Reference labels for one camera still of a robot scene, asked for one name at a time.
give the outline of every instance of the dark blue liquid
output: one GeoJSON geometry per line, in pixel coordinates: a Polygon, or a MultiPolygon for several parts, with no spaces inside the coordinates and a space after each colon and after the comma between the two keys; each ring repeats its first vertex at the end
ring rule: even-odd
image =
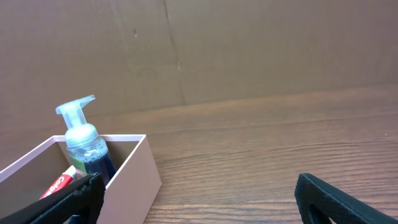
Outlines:
{"type": "Polygon", "coordinates": [[[102,173],[102,178],[105,185],[112,179],[113,175],[116,173],[116,169],[111,160],[111,155],[109,152],[99,159],[93,159],[88,162],[84,162],[87,173],[102,173]]]}

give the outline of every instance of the pump nozzle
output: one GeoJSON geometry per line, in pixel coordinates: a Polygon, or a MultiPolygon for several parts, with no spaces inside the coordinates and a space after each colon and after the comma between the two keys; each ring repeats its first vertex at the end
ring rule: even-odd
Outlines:
{"type": "Polygon", "coordinates": [[[78,100],[73,100],[58,106],[55,112],[57,112],[57,114],[62,114],[68,129],[72,129],[87,123],[81,109],[94,99],[95,96],[90,95],[78,100]]]}

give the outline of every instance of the brown backdrop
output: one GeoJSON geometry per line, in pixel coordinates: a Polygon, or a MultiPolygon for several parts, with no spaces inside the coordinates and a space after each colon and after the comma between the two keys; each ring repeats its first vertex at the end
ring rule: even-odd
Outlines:
{"type": "Polygon", "coordinates": [[[3,0],[0,126],[398,81],[396,0],[3,0]]]}

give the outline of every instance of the foaming soap bottle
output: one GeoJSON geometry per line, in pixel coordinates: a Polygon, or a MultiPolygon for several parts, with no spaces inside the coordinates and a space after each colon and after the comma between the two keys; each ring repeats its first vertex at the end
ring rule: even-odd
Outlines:
{"type": "Polygon", "coordinates": [[[62,104],[55,109],[62,114],[68,131],[65,133],[72,164],[86,173],[102,173],[105,185],[116,173],[105,140],[96,128],[86,122],[82,108],[94,100],[94,95],[62,104]]]}

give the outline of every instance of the pink box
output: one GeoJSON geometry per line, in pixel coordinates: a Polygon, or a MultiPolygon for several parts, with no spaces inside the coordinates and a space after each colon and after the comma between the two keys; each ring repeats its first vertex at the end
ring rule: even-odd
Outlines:
{"type": "MultiPolygon", "coordinates": [[[[162,185],[146,135],[102,137],[118,171],[106,186],[98,223],[142,224],[162,185]]],[[[38,201],[70,164],[64,136],[52,136],[2,170],[0,218],[38,201]]]]}

